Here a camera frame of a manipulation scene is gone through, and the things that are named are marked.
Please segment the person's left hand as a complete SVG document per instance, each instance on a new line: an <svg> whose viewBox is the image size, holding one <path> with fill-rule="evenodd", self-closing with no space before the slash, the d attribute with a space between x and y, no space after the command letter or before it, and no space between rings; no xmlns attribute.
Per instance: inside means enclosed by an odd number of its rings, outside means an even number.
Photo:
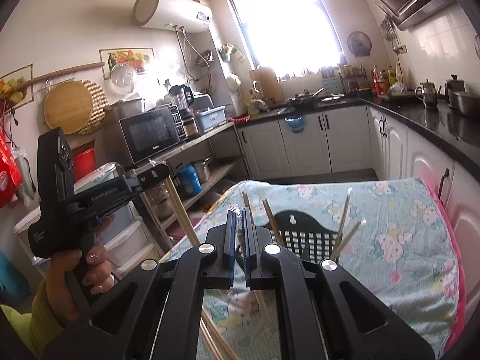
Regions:
<svg viewBox="0 0 480 360"><path fill-rule="evenodd" d="M62 326L77 320L91 298L108 292L115 284L104 246L89 251L61 251L51 258L45 278L49 306Z"/></svg>

